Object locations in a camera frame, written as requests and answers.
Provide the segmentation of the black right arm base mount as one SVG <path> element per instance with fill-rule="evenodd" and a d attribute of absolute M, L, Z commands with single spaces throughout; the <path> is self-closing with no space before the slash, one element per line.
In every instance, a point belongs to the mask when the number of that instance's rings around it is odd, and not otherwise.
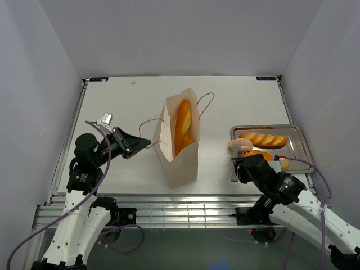
<path fill-rule="evenodd" d="M 235 213 L 232 216 L 236 218 L 237 225 L 269 225 L 272 223 L 270 215 L 273 213 L 273 210 L 254 206 L 245 212 L 242 212 L 242 208 L 235 208 Z"/>

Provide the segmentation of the scored oval fake loaf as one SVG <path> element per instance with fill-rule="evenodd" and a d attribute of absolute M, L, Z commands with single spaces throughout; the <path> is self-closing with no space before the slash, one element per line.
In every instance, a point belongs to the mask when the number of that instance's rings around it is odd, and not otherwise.
<path fill-rule="evenodd" d="M 239 138 L 247 139 L 251 141 L 254 146 L 261 148 L 282 148 L 287 144 L 287 139 L 284 136 L 259 132 L 241 133 Z"/>

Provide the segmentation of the small round fake bun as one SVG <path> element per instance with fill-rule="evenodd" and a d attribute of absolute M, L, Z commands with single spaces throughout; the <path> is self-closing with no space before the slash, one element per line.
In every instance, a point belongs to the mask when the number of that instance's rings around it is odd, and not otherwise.
<path fill-rule="evenodd" d="M 290 162 L 287 159 L 282 159 L 282 160 L 280 160 L 280 162 L 281 162 L 281 170 L 283 172 L 287 171 L 289 168 Z"/>

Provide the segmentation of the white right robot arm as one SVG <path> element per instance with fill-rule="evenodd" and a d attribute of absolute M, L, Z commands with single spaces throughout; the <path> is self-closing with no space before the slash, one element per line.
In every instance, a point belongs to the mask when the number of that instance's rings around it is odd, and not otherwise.
<path fill-rule="evenodd" d="M 240 183 L 253 183 L 262 193 L 240 224 L 281 225 L 329 253 L 337 269 L 359 269 L 359 229 L 336 215 L 294 175 L 275 171 L 261 154 L 231 159 Z"/>

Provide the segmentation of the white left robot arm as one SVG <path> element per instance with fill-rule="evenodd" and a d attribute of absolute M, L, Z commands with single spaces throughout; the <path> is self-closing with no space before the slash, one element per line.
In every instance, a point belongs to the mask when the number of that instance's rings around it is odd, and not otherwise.
<path fill-rule="evenodd" d="M 118 156 L 130 159 L 147 146 L 149 139 L 130 135 L 116 127 L 98 141 L 92 133 L 75 141 L 74 158 L 69 166 L 64 218 L 57 222 L 53 239 L 32 269 L 86 269 L 88 256 L 103 228 L 119 220 L 119 208 L 112 197 L 96 195 L 107 175 L 103 165 Z"/>

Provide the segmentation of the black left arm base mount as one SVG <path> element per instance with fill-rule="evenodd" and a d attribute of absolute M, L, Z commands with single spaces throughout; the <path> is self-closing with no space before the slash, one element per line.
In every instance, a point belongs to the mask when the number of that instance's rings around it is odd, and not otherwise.
<path fill-rule="evenodd" d="M 136 219 L 136 208 L 115 208 L 110 211 L 110 221 L 107 225 L 118 227 L 128 224 L 136 224 Z"/>

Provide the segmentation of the beige paper bag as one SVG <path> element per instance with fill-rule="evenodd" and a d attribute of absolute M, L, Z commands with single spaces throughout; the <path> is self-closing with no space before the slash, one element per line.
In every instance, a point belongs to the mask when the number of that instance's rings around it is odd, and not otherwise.
<path fill-rule="evenodd" d="M 213 92 L 198 98 L 192 88 L 186 88 L 166 98 L 158 118 L 139 125 L 157 121 L 152 144 L 147 148 L 155 148 L 172 189 L 197 180 L 200 119 L 214 98 Z"/>

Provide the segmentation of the long baguette fake bread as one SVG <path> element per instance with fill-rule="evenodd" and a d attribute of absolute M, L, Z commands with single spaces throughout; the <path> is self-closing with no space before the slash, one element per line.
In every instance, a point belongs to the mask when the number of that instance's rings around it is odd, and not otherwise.
<path fill-rule="evenodd" d="M 194 143 L 194 140 L 190 139 L 190 125 L 192 122 L 192 113 L 189 100 L 183 100 L 177 111 L 177 118 L 175 123 L 175 137 L 174 137 L 174 150 L 175 156 L 177 156 L 182 149 L 188 145 Z"/>

